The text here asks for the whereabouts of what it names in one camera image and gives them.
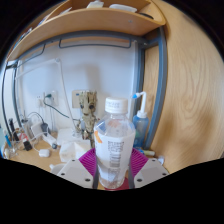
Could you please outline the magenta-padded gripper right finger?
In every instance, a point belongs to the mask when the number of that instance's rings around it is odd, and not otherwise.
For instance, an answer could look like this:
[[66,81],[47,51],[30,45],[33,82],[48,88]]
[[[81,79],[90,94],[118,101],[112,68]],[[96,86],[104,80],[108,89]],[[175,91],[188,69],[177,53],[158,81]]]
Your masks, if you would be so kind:
[[168,175],[169,172],[156,158],[147,158],[136,149],[132,151],[128,170],[130,189],[146,186]]

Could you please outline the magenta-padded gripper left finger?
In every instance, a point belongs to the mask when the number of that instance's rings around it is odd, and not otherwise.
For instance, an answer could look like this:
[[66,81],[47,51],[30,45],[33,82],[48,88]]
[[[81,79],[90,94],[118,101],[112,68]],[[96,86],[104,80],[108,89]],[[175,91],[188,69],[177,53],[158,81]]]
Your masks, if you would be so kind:
[[99,172],[95,149],[90,149],[79,159],[69,160],[58,172],[58,176],[81,187],[96,189]]

